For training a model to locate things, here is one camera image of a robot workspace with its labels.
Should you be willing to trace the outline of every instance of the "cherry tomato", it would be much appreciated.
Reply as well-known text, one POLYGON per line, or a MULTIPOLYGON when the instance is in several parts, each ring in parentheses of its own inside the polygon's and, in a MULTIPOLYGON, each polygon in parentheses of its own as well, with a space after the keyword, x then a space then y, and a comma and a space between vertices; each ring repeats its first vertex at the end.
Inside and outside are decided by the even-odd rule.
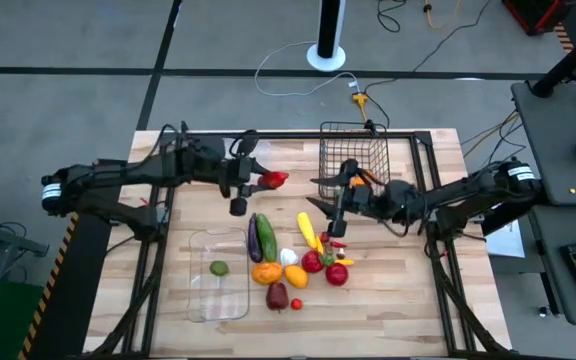
POLYGON ((301 310, 301 308, 304 307, 304 303, 299 299, 292 299, 292 301, 290 302, 290 307, 293 310, 301 310))

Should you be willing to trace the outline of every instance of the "yellow plug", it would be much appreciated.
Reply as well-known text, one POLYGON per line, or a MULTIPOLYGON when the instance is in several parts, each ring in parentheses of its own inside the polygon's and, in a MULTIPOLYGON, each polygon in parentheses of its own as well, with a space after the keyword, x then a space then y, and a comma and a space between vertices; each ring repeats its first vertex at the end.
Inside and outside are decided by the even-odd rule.
POLYGON ((368 117, 366 116, 366 101, 368 101, 368 96, 364 93, 354 93, 352 94, 352 101, 359 106, 361 117, 364 119, 364 122, 368 121, 368 117))

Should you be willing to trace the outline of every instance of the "red object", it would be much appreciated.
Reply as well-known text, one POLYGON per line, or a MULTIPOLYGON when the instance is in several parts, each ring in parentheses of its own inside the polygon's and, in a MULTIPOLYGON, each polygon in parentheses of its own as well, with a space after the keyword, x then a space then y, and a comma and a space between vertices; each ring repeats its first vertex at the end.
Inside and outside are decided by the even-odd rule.
POLYGON ((271 189, 276 189, 284 184, 284 182, 288 179, 288 173, 279 172, 279 171, 269 171, 263 174, 259 180, 257 180, 257 185, 264 186, 267 185, 271 189))
POLYGON ((304 307, 304 302, 299 299, 292 299, 290 302, 290 307, 293 310, 301 310, 301 308, 304 307))
POLYGON ((512 16, 529 36, 553 31, 575 0, 503 0, 512 16))
POLYGON ((348 268, 339 263, 328 266, 326 269, 326 280, 334 286, 345 284, 348 281, 348 268))
POLYGON ((309 273, 317 273, 323 270, 324 262, 317 250, 311 250, 301 258, 301 267, 309 273))
POLYGON ((332 247, 336 247, 336 248, 338 248, 338 249, 343 249, 343 248, 345 248, 345 247, 348 246, 348 245, 346 245, 346 244, 342 244, 342 243, 336 242, 336 241, 331 241, 331 242, 330 242, 330 245, 331 245, 332 247))

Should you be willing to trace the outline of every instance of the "eggplant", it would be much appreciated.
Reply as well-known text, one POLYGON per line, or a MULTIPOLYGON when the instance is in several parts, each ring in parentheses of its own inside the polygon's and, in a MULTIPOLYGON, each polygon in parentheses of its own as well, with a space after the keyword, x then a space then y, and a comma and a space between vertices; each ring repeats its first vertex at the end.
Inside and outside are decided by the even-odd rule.
POLYGON ((248 255, 256 263, 260 263, 264 259, 261 242, 257 236, 257 214, 255 213, 252 214, 248 223, 248 255))

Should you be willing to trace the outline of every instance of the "white paper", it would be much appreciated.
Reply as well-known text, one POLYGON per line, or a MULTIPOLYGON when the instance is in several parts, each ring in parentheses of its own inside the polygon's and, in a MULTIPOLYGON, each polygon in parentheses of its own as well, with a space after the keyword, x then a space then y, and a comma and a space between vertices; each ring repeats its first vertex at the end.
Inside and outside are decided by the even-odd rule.
POLYGON ((526 257, 517 220, 486 236, 486 248, 490 255, 526 257))

